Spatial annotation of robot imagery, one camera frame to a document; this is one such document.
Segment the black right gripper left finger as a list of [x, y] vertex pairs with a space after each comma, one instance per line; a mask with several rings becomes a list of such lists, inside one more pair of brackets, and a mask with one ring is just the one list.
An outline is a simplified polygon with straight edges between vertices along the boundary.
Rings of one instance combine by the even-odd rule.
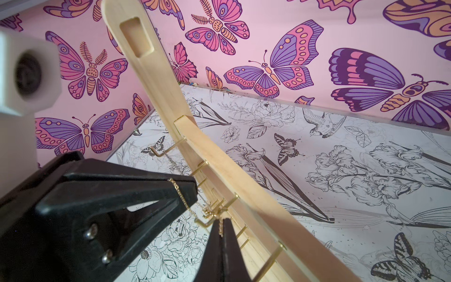
[[204, 251], [203, 259], [194, 282], [222, 281], [222, 239], [219, 232], [220, 221], [215, 220]]

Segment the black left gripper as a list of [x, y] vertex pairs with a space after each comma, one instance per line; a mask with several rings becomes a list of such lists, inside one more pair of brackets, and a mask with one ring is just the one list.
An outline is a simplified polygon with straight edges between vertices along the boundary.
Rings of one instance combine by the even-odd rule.
[[112, 282], [197, 195], [191, 176], [58, 156], [1, 197], [1, 280]]

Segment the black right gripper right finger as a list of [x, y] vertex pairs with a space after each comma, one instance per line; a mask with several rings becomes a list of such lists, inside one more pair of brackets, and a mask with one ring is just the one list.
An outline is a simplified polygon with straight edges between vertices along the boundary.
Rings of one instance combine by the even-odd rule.
[[222, 282], [250, 282], [244, 259], [230, 219], [222, 219]]

